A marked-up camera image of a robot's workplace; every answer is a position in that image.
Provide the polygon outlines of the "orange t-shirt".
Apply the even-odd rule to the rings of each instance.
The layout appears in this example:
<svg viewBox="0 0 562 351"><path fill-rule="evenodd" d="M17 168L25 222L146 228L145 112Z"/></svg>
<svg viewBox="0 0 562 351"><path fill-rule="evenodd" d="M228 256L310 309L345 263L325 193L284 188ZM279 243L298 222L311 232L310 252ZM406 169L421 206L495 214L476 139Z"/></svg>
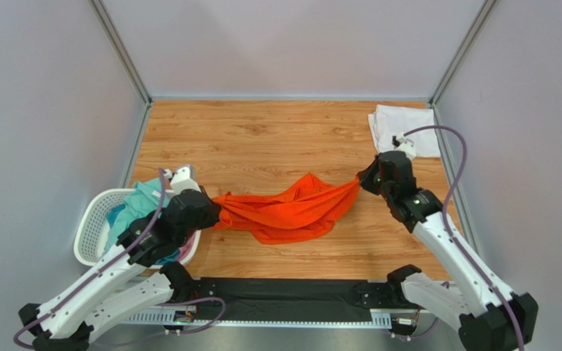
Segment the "orange t-shirt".
<svg viewBox="0 0 562 351"><path fill-rule="evenodd" d="M329 233L352 208L360 190L355 177L341 185L308 173L277 195L234 195L213 199L220 205L214 230L247 231L265 245L293 244Z"/></svg>

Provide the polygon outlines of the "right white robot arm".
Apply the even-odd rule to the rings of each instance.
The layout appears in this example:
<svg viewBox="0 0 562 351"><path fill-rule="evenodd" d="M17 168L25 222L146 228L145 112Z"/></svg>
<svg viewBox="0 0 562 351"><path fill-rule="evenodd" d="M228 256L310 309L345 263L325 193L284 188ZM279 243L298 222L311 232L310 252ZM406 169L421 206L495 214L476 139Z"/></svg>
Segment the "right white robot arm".
<svg viewBox="0 0 562 351"><path fill-rule="evenodd" d="M407 265L388 275L397 294L454 329L466 350L524 350L536 327L538 303L529 293L516 294L475 253L443 203L417 187L407 154L380 153L358 177L360 187L381 196L392 217L434 254L457 288Z"/></svg>

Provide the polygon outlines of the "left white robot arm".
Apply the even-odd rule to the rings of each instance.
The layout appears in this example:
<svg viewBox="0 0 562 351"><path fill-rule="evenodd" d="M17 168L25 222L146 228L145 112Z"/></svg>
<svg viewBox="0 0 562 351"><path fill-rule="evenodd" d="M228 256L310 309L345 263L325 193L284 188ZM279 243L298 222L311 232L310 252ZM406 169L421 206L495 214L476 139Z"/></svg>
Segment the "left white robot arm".
<svg viewBox="0 0 562 351"><path fill-rule="evenodd" d="M168 263L125 291L116 289L173 254L198 230L220 220L221 207L194 189L160 201L134 220L114 246L76 282L46 303L28 303L18 312L23 327L14 342L28 350L87 350L104 332L158 304L185 303L194 280L178 261Z"/></svg>

